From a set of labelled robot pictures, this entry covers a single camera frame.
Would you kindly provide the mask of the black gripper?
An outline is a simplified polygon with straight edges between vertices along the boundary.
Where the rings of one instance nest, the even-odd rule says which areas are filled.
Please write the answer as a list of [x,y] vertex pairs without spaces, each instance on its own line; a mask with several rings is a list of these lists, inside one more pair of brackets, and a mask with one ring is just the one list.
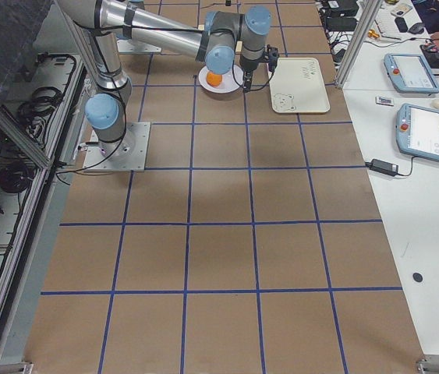
[[241,56],[239,64],[243,70],[243,93],[249,93],[251,91],[253,73],[257,70],[260,64],[259,59],[249,59],[245,56]]

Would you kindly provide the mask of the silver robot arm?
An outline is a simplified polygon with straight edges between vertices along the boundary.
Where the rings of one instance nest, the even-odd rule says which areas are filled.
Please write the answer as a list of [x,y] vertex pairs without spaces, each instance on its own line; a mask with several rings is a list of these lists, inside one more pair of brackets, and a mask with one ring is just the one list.
[[60,1],[58,7],[90,43],[99,91],[87,102],[85,114],[104,158],[123,157],[135,143],[126,119],[132,90],[119,58],[119,37],[187,55],[217,75],[238,64],[243,71],[239,86],[246,93],[259,64],[270,72],[278,64],[277,48],[267,44],[271,13],[262,5],[246,13],[209,12],[202,30],[148,12],[141,1]]

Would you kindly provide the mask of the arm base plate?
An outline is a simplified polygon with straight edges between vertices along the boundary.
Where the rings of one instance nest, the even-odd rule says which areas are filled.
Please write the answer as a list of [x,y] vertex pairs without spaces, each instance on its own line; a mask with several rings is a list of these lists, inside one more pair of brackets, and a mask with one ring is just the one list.
[[117,40],[117,47],[121,55],[160,54],[161,48],[152,44],[134,40]]
[[100,143],[91,131],[83,168],[86,172],[144,171],[150,138],[149,122],[129,122],[122,141]]

